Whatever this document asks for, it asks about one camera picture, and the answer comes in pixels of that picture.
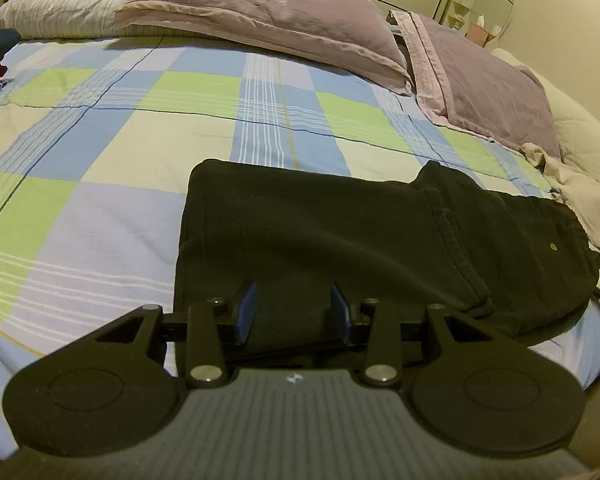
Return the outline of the black pants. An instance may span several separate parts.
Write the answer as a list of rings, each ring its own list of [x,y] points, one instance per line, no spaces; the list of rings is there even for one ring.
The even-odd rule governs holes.
[[[569,330],[600,277],[576,215],[428,162],[408,183],[208,159],[189,178],[174,308],[257,284],[253,343],[307,344],[332,285],[403,316],[445,304],[524,344]]]

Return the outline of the beige crumpled garment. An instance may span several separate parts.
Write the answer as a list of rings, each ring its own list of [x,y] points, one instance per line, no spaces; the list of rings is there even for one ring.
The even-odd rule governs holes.
[[[600,181],[567,166],[533,143],[525,143],[521,153],[576,214],[591,243],[600,248]]]

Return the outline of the checkered blue green bedsheet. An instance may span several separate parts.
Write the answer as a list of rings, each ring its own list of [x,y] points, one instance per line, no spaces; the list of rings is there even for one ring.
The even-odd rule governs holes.
[[[521,155],[434,125],[353,74],[220,40],[30,41],[0,81],[1,403],[31,362],[142,304],[170,307],[205,159],[408,182],[427,162],[547,196]]]

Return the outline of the cream quilted blanket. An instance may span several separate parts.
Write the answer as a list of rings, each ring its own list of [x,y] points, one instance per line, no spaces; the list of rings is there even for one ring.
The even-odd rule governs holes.
[[[531,71],[542,84],[550,104],[562,161],[600,181],[600,122],[537,70]]]

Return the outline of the white striped pillow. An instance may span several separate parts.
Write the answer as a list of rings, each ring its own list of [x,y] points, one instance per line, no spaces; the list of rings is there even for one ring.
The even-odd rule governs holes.
[[[184,35],[156,26],[116,26],[114,14],[123,3],[126,0],[8,0],[0,6],[0,29],[15,29],[24,40]]]

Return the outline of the oval vanity mirror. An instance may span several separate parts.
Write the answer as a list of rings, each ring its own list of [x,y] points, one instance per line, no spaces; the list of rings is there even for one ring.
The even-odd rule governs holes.
[[[485,47],[505,32],[513,16],[514,0],[474,0],[465,37]]]

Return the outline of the mauve pillow far side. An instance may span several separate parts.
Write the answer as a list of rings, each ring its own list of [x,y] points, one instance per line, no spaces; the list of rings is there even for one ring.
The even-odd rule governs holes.
[[[412,92],[406,59],[370,0],[126,0],[118,27],[157,26],[282,52]]]

